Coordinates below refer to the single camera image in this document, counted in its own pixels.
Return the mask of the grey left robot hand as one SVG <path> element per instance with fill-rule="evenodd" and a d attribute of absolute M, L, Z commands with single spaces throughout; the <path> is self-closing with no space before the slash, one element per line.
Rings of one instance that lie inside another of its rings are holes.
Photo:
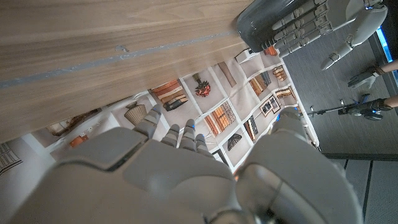
<path fill-rule="evenodd" d="M 285 57 L 351 24 L 345 41 L 322 62 L 321 69 L 326 70 L 373 35 L 387 12 L 381 0 L 309 0 L 273 24 L 272 30 L 277 32 L 273 37 L 274 48 L 283 48 L 280 56 Z"/>

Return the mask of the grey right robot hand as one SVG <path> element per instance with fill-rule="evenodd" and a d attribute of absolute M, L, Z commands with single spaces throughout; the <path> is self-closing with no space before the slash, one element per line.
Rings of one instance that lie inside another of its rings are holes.
<path fill-rule="evenodd" d="M 295 108 L 232 171 L 189 119 L 153 139 L 154 106 L 133 128 L 114 128 L 52 166 L 11 223 L 362 223 L 342 167 L 308 142 Z"/>

